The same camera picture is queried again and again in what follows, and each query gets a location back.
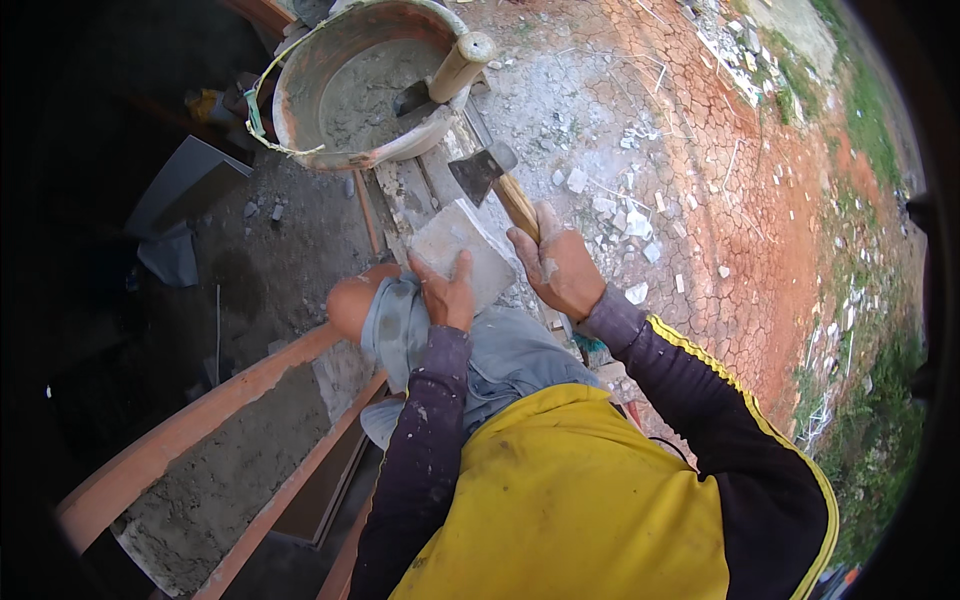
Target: knee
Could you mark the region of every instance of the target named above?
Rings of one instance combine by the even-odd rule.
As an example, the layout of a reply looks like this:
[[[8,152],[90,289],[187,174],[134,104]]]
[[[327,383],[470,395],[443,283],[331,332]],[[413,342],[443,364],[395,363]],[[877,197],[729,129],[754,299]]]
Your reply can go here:
[[[360,276],[341,279],[326,297],[326,314],[330,324],[344,338],[359,344],[363,323],[370,312],[380,281],[399,275],[398,265],[384,264],[376,265]]]

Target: trowel handle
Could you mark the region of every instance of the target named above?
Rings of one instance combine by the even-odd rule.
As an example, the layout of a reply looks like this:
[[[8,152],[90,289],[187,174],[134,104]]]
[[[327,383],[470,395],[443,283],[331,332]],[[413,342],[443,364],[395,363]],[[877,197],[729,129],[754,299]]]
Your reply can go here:
[[[430,82],[430,100],[443,104],[470,85],[477,73],[496,56],[496,44],[487,34],[463,34]]]
[[[504,173],[493,182],[493,191],[514,225],[523,229],[539,245],[540,226],[537,225],[537,211],[520,189],[519,181],[513,175]]]

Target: dark long sleeve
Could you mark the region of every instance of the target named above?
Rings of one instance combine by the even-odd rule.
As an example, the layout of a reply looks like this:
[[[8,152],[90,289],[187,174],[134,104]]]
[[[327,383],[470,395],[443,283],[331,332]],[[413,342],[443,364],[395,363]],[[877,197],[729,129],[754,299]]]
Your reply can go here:
[[[390,596],[407,567],[444,524],[460,472],[469,334],[432,325],[423,366],[380,466],[367,524],[360,534],[351,600]]]
[[[719,362],[608,286],[587,319],[720,491],[729,598],[787,598],[828,559],[836,500],[823,473]]]

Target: light blue shorts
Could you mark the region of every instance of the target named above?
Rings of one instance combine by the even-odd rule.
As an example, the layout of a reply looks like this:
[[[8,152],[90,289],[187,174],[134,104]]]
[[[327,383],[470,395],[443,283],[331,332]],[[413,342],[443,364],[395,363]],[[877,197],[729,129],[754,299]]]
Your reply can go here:
[[[404,273],[380,282],[360,345],[387,370],[392,390],[406,390],[410,371],[422,363],[429,326],[416,275]],[[473,318],[470,335],[473,353],[467,368],[464,442],[489,418],[522,397],[561,383],[599,385],[593,372],[521,310],[489,306]],[[390,398],[360,414],[364,431],[383,449],[403,402]]]

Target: cracked ground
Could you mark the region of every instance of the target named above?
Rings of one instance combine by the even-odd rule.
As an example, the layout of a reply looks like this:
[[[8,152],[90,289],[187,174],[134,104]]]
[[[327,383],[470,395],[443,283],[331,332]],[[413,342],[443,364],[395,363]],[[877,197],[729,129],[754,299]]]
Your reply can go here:
[[[678,4],[645,6],[658,18],[627,0],[457,4],[500,51],[502,67],[488,69],[492,92],[477,106],[493,137],[516,149],[515,174],[528,195],[581,230],[603,275],[624,290],[646,282],[641,307],[717,357],[774,425],[792,431],[791,373],[819,301],[819,223],[837,165],[820,125],[799,134],[763,119],[721,79]],[[627,129],[638,135],[623,148]],[[865,161],[846,168],[869,174]],[[573,168],[588,176],[580,194],[552,181]],[[895,203],[867,183],[895,227]],[[598,216],[598,196],[623,210],[626,196],[642,204],[656,262],[641,253],[647,241]],[[647,435],[673,434],[633,382],[611,384],[638,400]]]

